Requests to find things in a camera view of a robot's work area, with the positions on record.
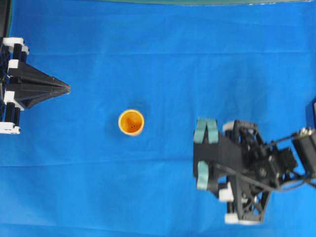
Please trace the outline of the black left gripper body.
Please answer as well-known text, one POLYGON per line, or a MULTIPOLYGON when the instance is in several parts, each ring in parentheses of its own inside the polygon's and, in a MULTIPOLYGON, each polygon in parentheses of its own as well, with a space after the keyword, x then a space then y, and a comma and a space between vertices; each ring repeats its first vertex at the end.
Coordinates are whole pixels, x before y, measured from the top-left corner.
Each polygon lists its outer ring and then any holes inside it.
POLYGON ((29 49, 22 38, 0 39, 0 132, 20 134, 20 113, 27 109, 27 84, 19 73, 29 49))

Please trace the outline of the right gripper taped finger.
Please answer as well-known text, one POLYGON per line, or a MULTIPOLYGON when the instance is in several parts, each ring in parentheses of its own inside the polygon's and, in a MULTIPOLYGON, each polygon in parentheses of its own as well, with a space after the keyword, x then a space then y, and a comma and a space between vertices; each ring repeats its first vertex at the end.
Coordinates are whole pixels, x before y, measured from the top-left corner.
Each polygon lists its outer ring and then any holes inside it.
POLYGON ((219 163, 208 163, 200 160, 196 163, 196 189, 208 191, 216 198, 234 198, 235 193, 230 180, 221 183, 218 180, 221 177, 236 175, 237 172, 230 167, 219 163))
POLYGON ((193 138, 194 162, 238 162, 238 146, 218 130, 217 121, 199 118, 193 138))

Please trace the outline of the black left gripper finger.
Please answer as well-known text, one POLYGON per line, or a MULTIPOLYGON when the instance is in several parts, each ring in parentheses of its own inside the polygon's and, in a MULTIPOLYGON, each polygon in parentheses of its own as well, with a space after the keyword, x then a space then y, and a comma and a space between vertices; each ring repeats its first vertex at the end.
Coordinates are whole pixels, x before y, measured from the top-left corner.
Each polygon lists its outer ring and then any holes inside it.
POLYGON ((47 75, 29 64, 17 59, 9 60, 7 75, 28 82, 34 82, 35 84, 62 87, 65 88, 67 92, 71 91, 71 87, 63 81, 47 75))
POLYGON ((45 100, 69 94, 71 87, 45 85, 8 85, 4 93, 4 103, 13 103, 24 111, 45 100))

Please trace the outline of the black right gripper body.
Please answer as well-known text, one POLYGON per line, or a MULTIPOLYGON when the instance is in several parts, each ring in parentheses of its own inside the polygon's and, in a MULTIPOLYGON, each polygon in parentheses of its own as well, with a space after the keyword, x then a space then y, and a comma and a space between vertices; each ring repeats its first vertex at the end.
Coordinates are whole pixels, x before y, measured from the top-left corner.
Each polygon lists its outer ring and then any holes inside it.
POLYGON ((219 163, 237 172, 226 177, 232 182, 235 197, 219 197, 227 204, 225 223, 260 224, 271 193, 294 189, 297 162, 290 148, 280 150, 276 142, 265 143, 254 123, 231 121, 223 131, 238 146, 238 162, 219 163))

